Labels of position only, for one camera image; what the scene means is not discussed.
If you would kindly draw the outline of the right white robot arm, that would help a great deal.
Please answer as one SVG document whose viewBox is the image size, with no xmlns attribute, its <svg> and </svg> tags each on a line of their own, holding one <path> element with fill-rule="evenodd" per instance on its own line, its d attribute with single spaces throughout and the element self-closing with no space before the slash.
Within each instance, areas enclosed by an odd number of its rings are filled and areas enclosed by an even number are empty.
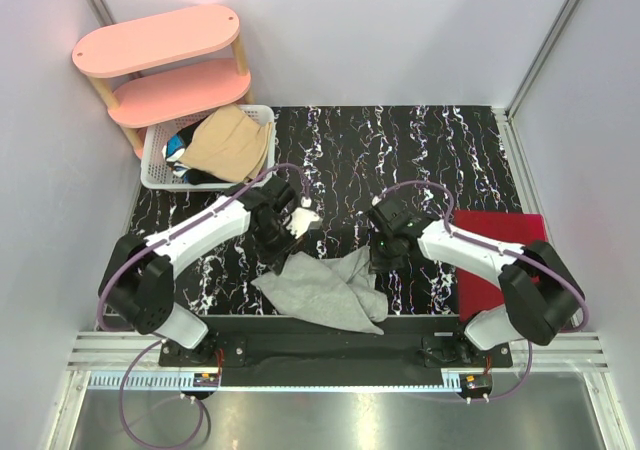
<svg viewBox="0 0 640 450">
<path fill-rule="evenodd" d="M 585 303 L 577 281 L 546 241 L 501 242 L 444 219 L 417 216 L 395 198 L 374 201 L 366 216 L 373 226 L 373 272 L 397 268 L 414 254 L 473 274 L 502 293 L 503 303 L 476 313 L 454 341 L 463 365 L 480 364 L 491 349 L 510 341 L 549 345 Z"/>
</svg>

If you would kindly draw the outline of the grey t shirt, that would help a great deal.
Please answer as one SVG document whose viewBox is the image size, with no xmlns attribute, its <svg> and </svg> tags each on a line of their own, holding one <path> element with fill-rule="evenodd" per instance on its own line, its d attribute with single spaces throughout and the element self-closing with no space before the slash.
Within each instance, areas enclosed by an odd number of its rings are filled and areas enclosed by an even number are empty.
<svg viewBox="0 0 640 450">
<path fill-rule="evenodd" d="M 382 335 L 388 301 L 375 288 L 369 248 L 341 258 L 317 259 L 304 252 L 288 257 L 283 270 L 252 281 L 276 311 L 308 323 L 356 333 Z"/>
</svg>

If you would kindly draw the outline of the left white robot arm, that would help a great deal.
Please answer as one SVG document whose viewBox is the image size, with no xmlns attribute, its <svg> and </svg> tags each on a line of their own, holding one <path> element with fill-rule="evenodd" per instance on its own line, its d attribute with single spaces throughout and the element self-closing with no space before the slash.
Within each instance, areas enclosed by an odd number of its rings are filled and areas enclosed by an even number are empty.
<svg viewBox="0 0 640 450">
<path fill-rule="evenodd" d="M 193 365 L 208 364 L 216 342 L 204 320 L 176 301 L 177 277 L 201 256 L 245 234 L 267 254 L 264 263 L 280 271 L 310 224 L 318 221 L 307 197 L 290 213 L 284 212 L 295 197 L 290 187 L 226 192 L 168 230 L 145 238 L 122 236 L 98 290 L 99 327 L 114 330 L 104 320 L 108 306 L 126 322 L 126 330 L 173 341 Z"/>
</svg>

